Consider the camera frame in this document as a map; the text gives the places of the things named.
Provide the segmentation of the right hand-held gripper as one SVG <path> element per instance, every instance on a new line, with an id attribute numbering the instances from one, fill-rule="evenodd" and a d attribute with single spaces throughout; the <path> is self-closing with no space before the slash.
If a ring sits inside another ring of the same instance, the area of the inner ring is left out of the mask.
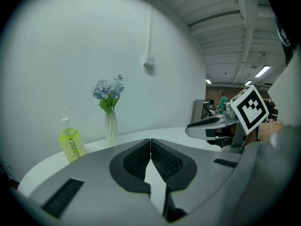
<path id="1" fill-rule="evenodd" d="M 187 125 L 185 133 L 191 138 L 216 140 L 216 130 L 236 127 L 232 143 L 224 151 L 242 153 L 252 131 L 259 130 L 259 125 L 268 117 L 269 111 L 254 85 L 246 86 L 229 103 L 224 104 L 225 124 L 219 124 L 218 116 L 211 116 Z"/>

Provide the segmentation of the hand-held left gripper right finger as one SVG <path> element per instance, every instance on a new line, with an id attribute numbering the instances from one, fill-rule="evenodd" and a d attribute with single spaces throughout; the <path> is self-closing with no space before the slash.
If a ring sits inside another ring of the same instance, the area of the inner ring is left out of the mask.
<path id="1" fill-rule="evenodd" d="M 163 217 L 174 222 L 189 215 L 229 179 L 241 158 L 193 148 L 162 139 L 151 139 L 151 160 L 166 183 Z"/>

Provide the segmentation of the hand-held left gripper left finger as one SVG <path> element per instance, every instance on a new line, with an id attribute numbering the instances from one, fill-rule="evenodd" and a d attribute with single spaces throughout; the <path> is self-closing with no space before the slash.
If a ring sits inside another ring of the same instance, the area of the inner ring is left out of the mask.
<path id="1" fill-rule="evenodd" d="M 150 142 L 89 153 L 46 179 L 30 199 L 69 226 L 164 226 L 144 180 Z"/>

